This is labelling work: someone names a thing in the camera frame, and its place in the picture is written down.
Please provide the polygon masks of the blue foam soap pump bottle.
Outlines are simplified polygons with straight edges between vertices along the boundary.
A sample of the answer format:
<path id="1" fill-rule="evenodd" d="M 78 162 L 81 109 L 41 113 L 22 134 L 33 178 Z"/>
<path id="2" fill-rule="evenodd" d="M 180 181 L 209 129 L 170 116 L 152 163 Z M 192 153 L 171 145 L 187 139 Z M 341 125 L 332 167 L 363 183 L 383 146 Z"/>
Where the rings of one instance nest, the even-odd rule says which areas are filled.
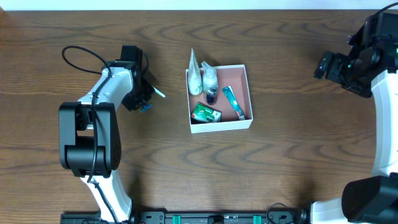
<path id="1" fill-rule="evenodd" d="M 205 100 L 209 105 L 214 105 L 218 96 L 218 78 L 216 69 L 203 61 L 201 63 L 203 68 L 202 85 L 205 94 Z"/>

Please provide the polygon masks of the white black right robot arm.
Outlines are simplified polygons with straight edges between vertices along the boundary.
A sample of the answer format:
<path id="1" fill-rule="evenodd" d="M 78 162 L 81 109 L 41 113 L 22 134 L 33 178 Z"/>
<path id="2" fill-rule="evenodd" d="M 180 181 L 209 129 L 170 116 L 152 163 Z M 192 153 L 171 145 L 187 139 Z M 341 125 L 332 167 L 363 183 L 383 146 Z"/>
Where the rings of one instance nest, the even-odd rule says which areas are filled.
<path id="1" fill-rule="evenodd" d="M 397 14 L 381 9 L 349 36 L 348 55 L 324 52 L 313 76 L 331 80 L 376 105 L 371 176 L 340 197 L 313 202 L 310 223 L 397 223 Z"/>

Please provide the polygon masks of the blue disposable razor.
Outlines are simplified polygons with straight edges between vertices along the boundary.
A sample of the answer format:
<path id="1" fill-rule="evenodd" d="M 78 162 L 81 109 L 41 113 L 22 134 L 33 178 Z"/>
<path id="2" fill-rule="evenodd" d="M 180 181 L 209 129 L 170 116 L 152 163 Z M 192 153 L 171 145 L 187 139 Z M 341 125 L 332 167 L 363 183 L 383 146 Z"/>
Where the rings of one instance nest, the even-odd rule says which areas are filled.
<path id="1" fill-rule="evenodd" d="M 145 113 L 148 109 L 152 108 L 152 104 L 145 104 L 142 108 L 141 108 L 141 113 Z"/>

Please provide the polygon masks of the white Pantene conditioner tube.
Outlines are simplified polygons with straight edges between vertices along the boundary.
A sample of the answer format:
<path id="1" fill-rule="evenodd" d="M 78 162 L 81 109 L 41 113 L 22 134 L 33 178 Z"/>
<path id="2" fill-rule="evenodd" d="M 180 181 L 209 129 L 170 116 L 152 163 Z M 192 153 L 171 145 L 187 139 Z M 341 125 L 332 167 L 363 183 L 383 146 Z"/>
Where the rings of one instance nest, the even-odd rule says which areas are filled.
<path id="1" fill-rule="evenodd" d="M 197 96 L 202 93 L 202 77 L 194 50 L 191 49 L 190 63 L 188 68 L 188 91 L 191 95 Z"/>

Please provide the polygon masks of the green white toothbrush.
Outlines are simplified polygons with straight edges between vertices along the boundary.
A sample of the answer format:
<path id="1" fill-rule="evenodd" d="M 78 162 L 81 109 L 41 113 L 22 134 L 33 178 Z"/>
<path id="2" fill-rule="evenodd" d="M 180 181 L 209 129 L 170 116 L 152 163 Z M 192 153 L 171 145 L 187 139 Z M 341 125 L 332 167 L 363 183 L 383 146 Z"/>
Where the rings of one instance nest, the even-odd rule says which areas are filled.
<path id="1" fill-rule="evenodd" d="M 158 94 L 159 96 L 161 96 L 163 98 L 166 97 L 166 95 L 162 91 L 160 91 L 158 88 L 156 88 L 155 86 L 152 86 L 152 88 L 154 89 L 155 93 Z"/>

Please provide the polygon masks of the white box with pink interior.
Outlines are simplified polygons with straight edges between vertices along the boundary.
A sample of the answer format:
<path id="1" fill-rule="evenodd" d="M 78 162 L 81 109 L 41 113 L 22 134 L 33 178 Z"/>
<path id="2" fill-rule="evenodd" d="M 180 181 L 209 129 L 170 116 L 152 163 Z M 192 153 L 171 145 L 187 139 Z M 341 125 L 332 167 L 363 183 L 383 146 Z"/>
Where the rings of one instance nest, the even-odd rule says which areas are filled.
<path id="1" fill-rule="evenodd" d="M 221 120 L 217 123 L 203 123 L 192 118 L 194 108 L 198 103 L 206 104 L 203 95 L 193 96 L 187 93 L 188 100 L 188 118 L 190 121 L 191 133 L 209 133 L 216 131 L 230 131 L 237 129 L 247 129 L 253 121 L 251 99 L 249 93 L 249 85 L 244 65 L 224 65 L 216 66 L 216 74 L 218 77 L 219 93 L 216 104 L 210 108 L 221 112 Z M 230 86 L 237 99 L 237 102 L 243 114 L 244 120 L 240 120 L 234 112 L 233 107 L 224 95 L 222 89 Z"/>

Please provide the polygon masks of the green toothpaste tube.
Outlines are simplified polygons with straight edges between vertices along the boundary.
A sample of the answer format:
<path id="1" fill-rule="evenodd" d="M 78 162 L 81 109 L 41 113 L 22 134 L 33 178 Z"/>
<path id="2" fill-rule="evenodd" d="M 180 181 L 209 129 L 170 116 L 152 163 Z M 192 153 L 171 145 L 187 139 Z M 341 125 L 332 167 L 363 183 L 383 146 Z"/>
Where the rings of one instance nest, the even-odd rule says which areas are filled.
<path id="1" fill-rule="evenodd" d="M 234 112 L 236 113 L 237 117 L 239 120 L 245 120 L 245 115 L 244 112 L 242 110 L 242 108 L 240 107 L 238 100 L 236 99 L 236 96 L 233 92 L 233 89 L 230 85 L 224 87 L 222 89 L 225 97 L 227 98 L 227 100 L 229 101 L 229 103 L 231 104 L 231 107 L 233 108 Z"/>

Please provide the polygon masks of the green Dettol soap box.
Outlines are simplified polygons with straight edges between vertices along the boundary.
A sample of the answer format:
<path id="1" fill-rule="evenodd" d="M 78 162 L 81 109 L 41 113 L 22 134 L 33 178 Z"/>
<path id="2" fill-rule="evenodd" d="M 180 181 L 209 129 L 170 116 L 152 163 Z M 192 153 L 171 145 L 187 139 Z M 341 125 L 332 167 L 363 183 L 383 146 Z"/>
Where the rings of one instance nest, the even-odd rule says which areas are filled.
<path id="1" fill-rule="evenodd" d="M 222 113 L 220 111 L 209 108 L 201 103 L 197 103 L 191 113 L 191 118 L 202 123 L 217 123 L 221 121 L 221 115 Z"/>

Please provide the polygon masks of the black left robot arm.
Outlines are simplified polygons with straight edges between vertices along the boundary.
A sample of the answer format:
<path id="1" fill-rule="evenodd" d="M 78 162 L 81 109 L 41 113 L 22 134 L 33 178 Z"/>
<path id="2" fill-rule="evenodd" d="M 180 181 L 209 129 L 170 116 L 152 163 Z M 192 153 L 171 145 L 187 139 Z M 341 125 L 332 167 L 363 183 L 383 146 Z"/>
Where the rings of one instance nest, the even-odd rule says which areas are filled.
<path id="1" fill-rule="evenodd" d="M 97 84 L 75 102 L 59 107 L 60 162 L 91 190 L 99 208 L 97 218 L 69 218 L 72 223 L 130 223 L 132 199 L 118 167 L 121 139 L 116 111 L 145 112 L 153 87 L 143 78 L 142 61 L 120 58 L 107 62 Z"/>

